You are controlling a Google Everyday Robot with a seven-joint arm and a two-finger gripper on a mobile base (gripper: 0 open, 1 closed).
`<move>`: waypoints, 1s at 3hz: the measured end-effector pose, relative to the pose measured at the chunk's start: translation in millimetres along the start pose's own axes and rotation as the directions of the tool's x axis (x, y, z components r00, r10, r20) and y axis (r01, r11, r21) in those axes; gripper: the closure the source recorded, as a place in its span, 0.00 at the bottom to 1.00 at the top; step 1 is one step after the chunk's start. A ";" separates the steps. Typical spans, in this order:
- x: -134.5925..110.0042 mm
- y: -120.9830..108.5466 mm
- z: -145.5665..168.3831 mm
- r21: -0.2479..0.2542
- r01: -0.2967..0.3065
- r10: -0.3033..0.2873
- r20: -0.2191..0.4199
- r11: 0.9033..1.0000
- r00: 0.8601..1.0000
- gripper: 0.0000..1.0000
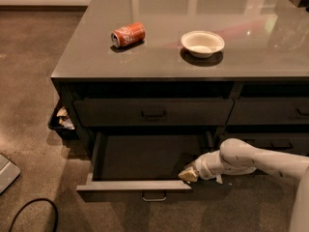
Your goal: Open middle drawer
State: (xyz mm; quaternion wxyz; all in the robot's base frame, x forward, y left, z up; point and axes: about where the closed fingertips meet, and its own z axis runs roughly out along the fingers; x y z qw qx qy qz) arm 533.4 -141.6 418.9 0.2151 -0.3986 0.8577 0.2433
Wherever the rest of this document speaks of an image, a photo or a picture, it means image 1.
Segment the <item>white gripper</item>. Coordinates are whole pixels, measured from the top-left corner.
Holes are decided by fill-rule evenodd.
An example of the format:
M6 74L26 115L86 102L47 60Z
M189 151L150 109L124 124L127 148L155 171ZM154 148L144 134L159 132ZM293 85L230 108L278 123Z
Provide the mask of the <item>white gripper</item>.
M197 182L199 177L202 180L214 179L217 183L222 183L224 166L221 162L218 151L201 155L184 167L179 174L179 178L185 182Z

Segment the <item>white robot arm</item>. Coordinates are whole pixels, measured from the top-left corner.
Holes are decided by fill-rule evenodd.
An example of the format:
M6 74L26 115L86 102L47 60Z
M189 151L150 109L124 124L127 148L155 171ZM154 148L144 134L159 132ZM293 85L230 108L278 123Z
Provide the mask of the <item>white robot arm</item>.
M205 153L179 174L185 182L216 179L222 175L245 175L261 170L275 178L297 183L289 232L309 230L309 158L254 147L240 139L228 138L219 149Z

